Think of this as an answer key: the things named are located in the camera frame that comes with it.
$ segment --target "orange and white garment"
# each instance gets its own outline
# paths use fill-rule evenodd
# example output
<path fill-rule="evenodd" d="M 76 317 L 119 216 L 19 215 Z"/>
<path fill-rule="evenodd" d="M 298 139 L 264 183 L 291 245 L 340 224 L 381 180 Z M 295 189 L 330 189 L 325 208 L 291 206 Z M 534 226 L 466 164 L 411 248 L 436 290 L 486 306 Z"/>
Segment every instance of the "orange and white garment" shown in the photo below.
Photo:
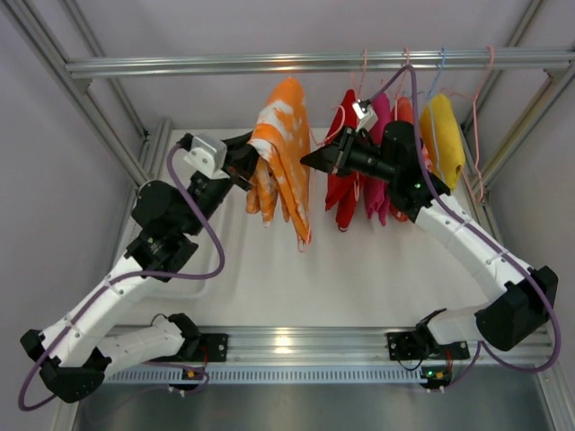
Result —
<path fill-rule="evenodd" d="M 295 78 L 281 82 L 260 112 L 249 142 L 260 155 L 250 183 L 246 211 L 261 211 L 269 226 L 278 202 L 286 222 L 291 218 L 300 244 L 311 241 L 309 168 L 299 161 L 310 153 L 305 93 Z"/>

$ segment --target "yellow garment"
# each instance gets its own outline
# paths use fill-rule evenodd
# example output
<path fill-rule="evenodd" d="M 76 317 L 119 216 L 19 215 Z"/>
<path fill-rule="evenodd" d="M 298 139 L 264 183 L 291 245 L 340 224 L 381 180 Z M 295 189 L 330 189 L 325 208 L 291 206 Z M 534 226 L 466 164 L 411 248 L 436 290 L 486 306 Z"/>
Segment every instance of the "yellow garment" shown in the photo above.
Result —
<path fill-rule="evenodd" d="M 445 94 L 438 94 L 425 105 L 420 118 L 420 129 L 423 144 L 433 163 L 433 173 L 453 190 L 465 165 L 465 154 L 459 125 L 451 108 L 451 101 Z"/>
<path fill-rule="evenodd" d="M 282 81 L 260 112 L 249 144 L 260 160 L 252 176 L 246 211 L 261 211 L 269 226 L 281 199 L 284 220 L 291 217 L 300 243 L 311 241 L 309 232 L 309 168 L 299 160 L 310 153 L 305 93 L 295 78 Z"/>

